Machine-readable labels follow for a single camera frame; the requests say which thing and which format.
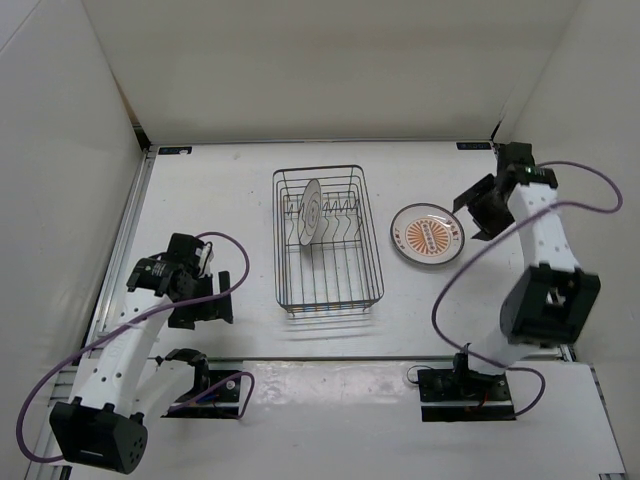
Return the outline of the orange sunburst plate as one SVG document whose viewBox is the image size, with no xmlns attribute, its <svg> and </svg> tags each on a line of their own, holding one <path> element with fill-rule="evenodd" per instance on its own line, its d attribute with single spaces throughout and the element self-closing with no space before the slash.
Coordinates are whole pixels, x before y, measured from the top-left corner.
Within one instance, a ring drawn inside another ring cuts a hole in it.
<svg viewBox="0 0 640 480">
<path fill-rule="evenodd" d="M 424 267 L 452 263 L 466 243 L 464 228 L 453 213 L 424 202 L 407 205 L 394 215 L 390 237 L 403 259 Z"/>
</svg>

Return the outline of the white plate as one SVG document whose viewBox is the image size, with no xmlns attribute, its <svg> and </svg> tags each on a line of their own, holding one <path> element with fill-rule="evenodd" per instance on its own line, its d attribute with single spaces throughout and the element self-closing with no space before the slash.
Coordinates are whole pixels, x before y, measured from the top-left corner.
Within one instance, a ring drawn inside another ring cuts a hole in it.
<svg viewBox="0 0 640 480">
<path fill-rule="evenodd" d="M 311 179 L 300 200 L 297 231 L 299 243 L 307 246 L 313 240 L 322 212 L 322 190 L 317 179 Z"/>
</svg>

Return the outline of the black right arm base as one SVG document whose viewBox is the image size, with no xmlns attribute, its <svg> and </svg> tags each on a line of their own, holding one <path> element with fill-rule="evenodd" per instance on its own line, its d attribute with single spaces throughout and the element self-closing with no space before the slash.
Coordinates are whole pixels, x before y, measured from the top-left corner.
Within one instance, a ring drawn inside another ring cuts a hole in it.
<svg viewBox="0 0 640 480">
<path fill-rule="evenodd" d="M 468 367 L 457 353 L 452 365 L 415 365 L 406 380 L 418 388 L 421 418 L 426 423 L 514 421 L 513 400 L 505 374 L 485 375 Z"/>
</svg>

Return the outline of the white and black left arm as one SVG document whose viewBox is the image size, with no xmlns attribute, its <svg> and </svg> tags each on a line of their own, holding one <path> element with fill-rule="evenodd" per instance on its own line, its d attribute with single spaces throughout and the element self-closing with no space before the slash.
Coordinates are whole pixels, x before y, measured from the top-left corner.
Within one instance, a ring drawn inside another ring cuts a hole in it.
<svg viewBox="0 0 640 480">
<path fill-rule="evenodd" d="M 155 421 L 214 399 L 228 383 L 254 378 L 237 371 L 212 381 L 206 355 L 190 348 L 170 351 L 150 378 L 141 378 L 163 327 L 192 328 L 228 317 L 225 309 L 240 285 L 227 273 L 213 280 L 213 236 L 175 233 L 164 252 L 136 263 L 126 283 L 131 319 L 95 341 L 102 352 L 94 370 L 71 400 L 56 403 L 50 413 L 63 460 L 130 474 Z"/>
</svg>

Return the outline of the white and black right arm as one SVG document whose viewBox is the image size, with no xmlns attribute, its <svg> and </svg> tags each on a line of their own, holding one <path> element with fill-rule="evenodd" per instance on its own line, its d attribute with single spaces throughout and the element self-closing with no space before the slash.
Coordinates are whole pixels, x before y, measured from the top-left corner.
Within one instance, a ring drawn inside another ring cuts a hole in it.
<svg viewBox="0 0 640 480">
<path fill-rule="evenodd" d="M 536 165 L 528 143 L 497 148 L 497 170 L 453 201 L 466 208 L 479 231 L 490 241 L 516 222 L 524 271 L 500 308 L 499 324 L 485 338 L 469 345 L 467 365 L 453 370 L 449 387 L 460 399 L 480 393 L 486 377 L 533 353 L 575 342 L 597 299 L 601 282 L 585 272 L 574 256 L 558 214 L 558 182 L 550 168 Z"/>
</svg>

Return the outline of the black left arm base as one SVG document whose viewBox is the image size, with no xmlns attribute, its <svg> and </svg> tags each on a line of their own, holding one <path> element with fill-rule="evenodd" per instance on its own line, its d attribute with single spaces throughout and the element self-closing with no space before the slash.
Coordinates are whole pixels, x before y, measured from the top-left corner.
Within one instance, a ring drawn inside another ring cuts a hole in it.
<svg viewBox="0 0 640 480">
<path fill-rule="evenodd" d="M 255 388 L 255 378 L 247 371 L 213 372 L 211 385 L 199 393 L 189 393 L 171 405 L 166 418 L 233 419 L 244 417 Z"/>
</svg>

